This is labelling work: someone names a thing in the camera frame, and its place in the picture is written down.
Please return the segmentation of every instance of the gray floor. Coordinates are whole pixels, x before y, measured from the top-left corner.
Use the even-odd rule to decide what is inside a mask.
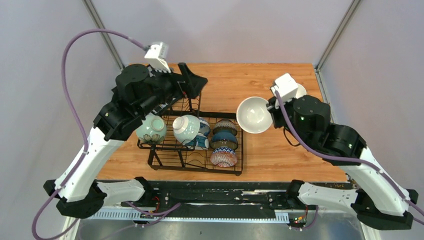
[[[99,240],[129,225],[126,220],[82,220],[78,233],[83,240]],[[342,213],[319,214],[313,228],[297,232],[285,224],[160,222],[146,228],[131,227],[108,240],[363,240],[358,220]]]

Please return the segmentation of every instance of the white wall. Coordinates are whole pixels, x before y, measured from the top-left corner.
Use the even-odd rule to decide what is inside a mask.
[[[374,156],[424,208],[424,1],[362,1],[322,73],[340,124],[359,131]],[[424,226],[383,240],[422,239]]]
[[[83,141],[66,104],[61,58],[68,41],[94,28],[81,1],[0,0],[0,239],[33,239],[31,223],[55,179]],[[85,129],[110,100],[119,73],[100,35],[70,50],[68,88]],[[56,200],[39,221],[42,237],[58,234]]]
[[[317,63],[351,0],[93,0],[107,29],[170,46],[167,61]],[[114,44],[125,64],[136,47]]]

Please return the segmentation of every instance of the black wire dish rack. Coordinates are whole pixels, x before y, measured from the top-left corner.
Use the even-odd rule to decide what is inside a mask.
[[[149,149],[147,163],[154,169],[165,170],[179,170],[179,171],[194,171],[194,172],[208,172],[220,174],[235,174],[239,176],[243,171],[243,141],[244,133],[236,120],[235,113],[226,112],[206,112],[200,111],[202,95],[200,94],[195,99],[182,98],[175,102],[169,109],[165,110],[162,114],[162,119],[166,123],[166,136],[160,144],[147,144],[138,139],[137,146],[140,149]],[[210,161],[212,152],[214,151],[209,147],[208,150],[196,150],[182,145],[174,137],[172,124],[174,120],[183,115],[193,115],[196,117],[204,118],[210,126],[210,134],[208,136],[209,145],[212,138],[212,130],[215,124],[221,119],[231,120],[237,129],[237,142],[238,148],[235,150],[237,163],[231,167],[219,167],[212,164]]]

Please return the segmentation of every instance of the perforated metal strip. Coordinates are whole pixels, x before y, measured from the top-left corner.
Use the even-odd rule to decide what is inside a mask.
[[[157,217],[142,216],[140,212],[132,208],[106,208],[103,207],[88,219],[102,220],[132,220],[154,221]],[[275,212],[275,218],[211,218],[211,217],[164,217],[162,221],[168,222],[213,222],[213,223],[270,223],[287,224],[289,214],[287,212]]]

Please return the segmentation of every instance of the wooden tabletop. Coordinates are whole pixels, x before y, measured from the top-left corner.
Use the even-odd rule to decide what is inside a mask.
[[[200,110],[204,112],[235,113],[248,97],[272,97],[269,87],[285,73],[303,85],[307,94],[322,99],[311,64],[280,63],[192,63],[190,70],[208,79],[202,91]],[[104,165],[98,179],[125,180],[144,177],[148,181],[243,181],[290,182],[293,179],[309,182],[345,182],[346,176],[338,167],[323,161],[302,147],[290,146],[282,129],[270,127],[261,134],[246,133],[244,168],[240,176],[233,174],[153,170],[147,164],[148,149],[137,147],[135,132]]]

